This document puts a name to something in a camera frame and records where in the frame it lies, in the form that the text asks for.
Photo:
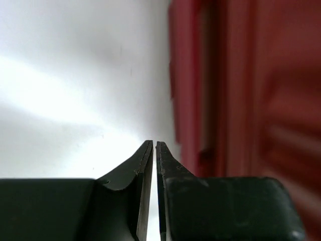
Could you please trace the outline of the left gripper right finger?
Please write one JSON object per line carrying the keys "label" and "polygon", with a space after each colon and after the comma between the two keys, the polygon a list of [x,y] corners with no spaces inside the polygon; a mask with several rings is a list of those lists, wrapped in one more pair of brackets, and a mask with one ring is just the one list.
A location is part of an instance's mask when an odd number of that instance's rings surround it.
{"label": "left gripper right finger", "polygon": [[198,240],[197,178],[156,144],[159,231],[161,240]]}

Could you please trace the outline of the red hard-shell suitcase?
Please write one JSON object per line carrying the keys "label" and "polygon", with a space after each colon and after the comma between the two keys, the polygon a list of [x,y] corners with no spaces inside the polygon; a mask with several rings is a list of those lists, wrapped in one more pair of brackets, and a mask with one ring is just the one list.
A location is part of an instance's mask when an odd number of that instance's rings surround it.
{"label": "red hard-shell suitcase", "polygon": [[271,176],[320,240],[320,1],[172,1],[181,161],[198,176]]}

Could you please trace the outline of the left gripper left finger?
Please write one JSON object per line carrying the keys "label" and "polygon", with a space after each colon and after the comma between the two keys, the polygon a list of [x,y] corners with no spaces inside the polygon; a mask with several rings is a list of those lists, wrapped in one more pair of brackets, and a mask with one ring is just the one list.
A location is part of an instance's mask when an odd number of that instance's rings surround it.
{"label": "left gripper left finger", "polygon": [[146,240],[153,166],[153,142],[97,179],[96,240]]}

